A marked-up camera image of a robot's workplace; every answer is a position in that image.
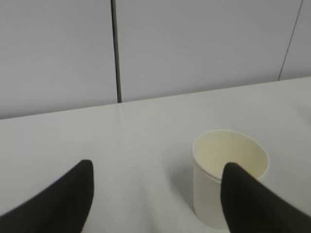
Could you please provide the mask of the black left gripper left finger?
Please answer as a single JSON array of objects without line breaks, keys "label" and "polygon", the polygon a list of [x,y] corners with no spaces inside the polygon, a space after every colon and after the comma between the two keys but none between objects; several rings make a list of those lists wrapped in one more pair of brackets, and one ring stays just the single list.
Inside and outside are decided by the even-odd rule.
[{"label": "black left gripper left finger", "polygon": [[57,181],[1,215],[2,233],[80,233],[94,196],[94,168],[81,160]]}]

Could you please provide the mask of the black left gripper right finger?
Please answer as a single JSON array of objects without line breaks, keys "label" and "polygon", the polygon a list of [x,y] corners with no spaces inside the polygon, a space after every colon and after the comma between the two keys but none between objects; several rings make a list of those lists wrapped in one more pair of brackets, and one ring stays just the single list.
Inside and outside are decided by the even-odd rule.
[{"label": "black left gripper right finger", "polygon": [[221,180],[221,205],[231,233],[309,233],[311,218],[236,163],[227,163]]}]

